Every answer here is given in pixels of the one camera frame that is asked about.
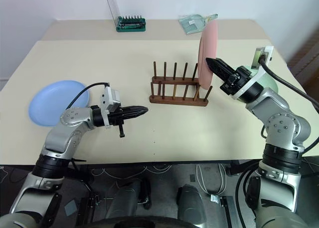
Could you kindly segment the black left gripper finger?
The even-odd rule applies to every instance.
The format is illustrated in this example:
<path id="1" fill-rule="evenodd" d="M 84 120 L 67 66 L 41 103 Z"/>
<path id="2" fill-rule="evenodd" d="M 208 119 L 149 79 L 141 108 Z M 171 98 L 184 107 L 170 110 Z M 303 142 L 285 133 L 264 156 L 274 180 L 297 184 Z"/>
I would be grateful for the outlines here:
<path id="1" fill-rule="evenodd" d="M 148 112 L 148 108 L 145 106 L 127 106 L 124 107 L 124 113 L 127 114 L 145 114 Z"/>
<path id="2" fill-rule="evenodd" d="M 137 118 L 139 116 L 142 116 L 146 113 L 147 111 L 129 111 L 124 113 L 124 119 L 133 119 Z"/>

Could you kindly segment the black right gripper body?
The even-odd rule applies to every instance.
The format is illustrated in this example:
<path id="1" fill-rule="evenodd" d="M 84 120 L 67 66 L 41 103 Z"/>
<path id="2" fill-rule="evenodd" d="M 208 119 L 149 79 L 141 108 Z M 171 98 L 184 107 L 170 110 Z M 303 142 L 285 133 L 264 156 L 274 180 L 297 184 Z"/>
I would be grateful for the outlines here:
<path id="1" fill-rule="evenodd" d="M 251 71 L 244 66 L 240 66 L 226 79 L 220 89 L 227 95 L 234 95 L 251 79 L 250 76 Z"/>

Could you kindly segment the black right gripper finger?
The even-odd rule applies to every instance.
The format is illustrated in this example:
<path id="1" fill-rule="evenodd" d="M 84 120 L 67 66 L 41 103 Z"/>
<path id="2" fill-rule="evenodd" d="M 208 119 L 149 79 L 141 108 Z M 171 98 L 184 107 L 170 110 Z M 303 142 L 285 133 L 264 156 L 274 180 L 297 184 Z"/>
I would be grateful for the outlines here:
<path id="1" fill-rule="evenodd" d="M 218 65 L 216 63 L 216 58 L 206 58 L 206 63 L 209 67 L 209 69 L 217 75 L 222 81 L 226 81 L 231 75 L 223 75 L 222 73 L 219 73 Z"/>
<path id="2" fill-rule="evenodd" d="M 220 58 L 216 58 L 216 63 L 218 65 L 219 73 L 222 73 L 223 75 L 232 75 L 236 72 L 232 67 L 230 67 L 225 61 Z"/>

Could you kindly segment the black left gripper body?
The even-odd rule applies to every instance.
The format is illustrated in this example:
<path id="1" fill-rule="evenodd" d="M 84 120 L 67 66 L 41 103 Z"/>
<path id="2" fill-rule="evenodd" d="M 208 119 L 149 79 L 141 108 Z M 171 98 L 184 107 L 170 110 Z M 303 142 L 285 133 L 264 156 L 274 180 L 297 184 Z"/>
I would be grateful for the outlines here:
<path id="1" fill-rule="evenodd" d="M 124 114 L 121 107 L 117 108 L 114 112 L 110 112 L 110 114 L 108 114 L 108 121 L 110 125 L 119 127 L 120 138 L 124 138 Z"/>

